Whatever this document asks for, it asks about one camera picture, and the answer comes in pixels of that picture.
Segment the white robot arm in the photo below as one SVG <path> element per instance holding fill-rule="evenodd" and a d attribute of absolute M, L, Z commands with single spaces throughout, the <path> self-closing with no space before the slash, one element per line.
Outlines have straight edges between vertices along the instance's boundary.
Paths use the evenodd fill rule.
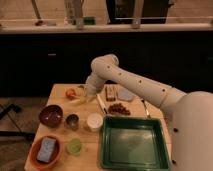
<path fill-rule="evenodd" d="M 142 97 L 172 119 L 172 171 L 213 171 L 213 93 L 185 93 L 125 71 L 114 54 L 92 60 L 86 95 L 101 92 L 107 80 Z"/>

